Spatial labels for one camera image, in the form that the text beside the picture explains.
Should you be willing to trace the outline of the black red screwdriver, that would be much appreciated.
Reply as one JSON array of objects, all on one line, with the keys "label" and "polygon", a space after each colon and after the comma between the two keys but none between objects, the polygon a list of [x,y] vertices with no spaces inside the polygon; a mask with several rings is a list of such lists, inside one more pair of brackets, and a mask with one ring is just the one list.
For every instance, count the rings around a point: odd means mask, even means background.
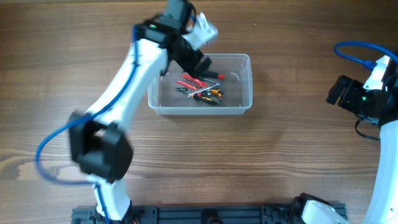
[{"label": "black red screwdriver", "polygon": [[202,78],[215,78],[219,80],[239,80],[239,76],[235,73],[223,75],[222,73],[205,71],[201,74]]}]

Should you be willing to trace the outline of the red handled cutting pliers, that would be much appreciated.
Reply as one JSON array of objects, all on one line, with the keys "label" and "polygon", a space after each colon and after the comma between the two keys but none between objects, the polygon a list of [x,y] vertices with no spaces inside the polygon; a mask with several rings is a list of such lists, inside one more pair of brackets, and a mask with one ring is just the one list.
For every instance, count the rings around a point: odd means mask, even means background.
[{"label": "red handled cutting pliers", "polygon": [[[182,77],[185,79],[185,81],[176,81],[176,83],[180,85],[180,87],[176,87],[176,88],[188,88],[191,91],[195,91],[200,88],[204,88],[204,87],[213,85],[212,83],[203,82],[203,81],[199,80],[199,78],[193,78],[188,73],[182,73]],[[215,87],[214,89],[221,90],[220,86]]]}]

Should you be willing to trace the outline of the small silver wrench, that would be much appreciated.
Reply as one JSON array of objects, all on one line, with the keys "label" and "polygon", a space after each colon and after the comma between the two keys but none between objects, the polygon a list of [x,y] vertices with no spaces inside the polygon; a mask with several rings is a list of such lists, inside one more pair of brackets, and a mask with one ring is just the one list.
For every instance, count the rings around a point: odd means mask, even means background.
[{"label": "small silver wrench", "polygon": [[201,92],[203,92],[203,91],[207,91],[207,90],[210,90],[210,89],[214,89],[215,87],[218,87],[218,86],[220,86],[220,83],[215,83],[215,84],[212,85],[212,86],[200,88],[200,89],[195,90],[195,91],[190,91],[189,94],[188,94],[188,97],[191,97],[191,96],[193,96],[193,95],[195,95],[195,94],[197,94],[197,93],[201,93]]}]

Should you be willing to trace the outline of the orange black long-nose pliers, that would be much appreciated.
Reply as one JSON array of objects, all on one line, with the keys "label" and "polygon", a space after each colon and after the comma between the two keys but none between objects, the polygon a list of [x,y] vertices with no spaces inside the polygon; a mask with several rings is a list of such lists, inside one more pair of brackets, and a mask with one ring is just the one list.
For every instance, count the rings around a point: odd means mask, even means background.
[{"label": "orange black long-nose pliers", "polygon": [[209,89],[194,95],[190,95],[191,90],[188,88],[174,88],[188,97],[192,97],[194,100],[203,101],[209,105],[220,105],[222,103],[223,91],[219,89]]}]

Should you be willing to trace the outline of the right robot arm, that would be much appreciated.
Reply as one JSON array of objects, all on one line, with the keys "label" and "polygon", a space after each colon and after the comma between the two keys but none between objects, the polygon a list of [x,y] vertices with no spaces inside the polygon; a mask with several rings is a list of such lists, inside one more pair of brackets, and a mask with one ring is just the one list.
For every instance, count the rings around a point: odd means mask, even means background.
[{"label": "right robot arm", "polygon": [[379,165],[363,223],[397,223],[397,55],[385,51],[365,64],[371,70],[365,83],[342,75],[326,100],[380,129]]}]

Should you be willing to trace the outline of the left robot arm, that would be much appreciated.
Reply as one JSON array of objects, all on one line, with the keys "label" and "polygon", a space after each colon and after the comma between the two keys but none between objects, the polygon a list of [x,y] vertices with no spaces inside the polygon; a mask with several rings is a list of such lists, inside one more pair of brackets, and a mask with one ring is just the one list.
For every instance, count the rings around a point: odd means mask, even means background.
[{"label": "left robot arm", "polygon": [[124,181],[133,157],[126,133],[134,112],[171,62],[194,75],[204,72],[211,61],[200,49],[217,36],[218,29],[188,1],[169,1],[164,12],[133,27],[129,52],[112,82],[85,113],[69,119],[71,158],[97,201],[74,209],[73,223],[134,223]]}]

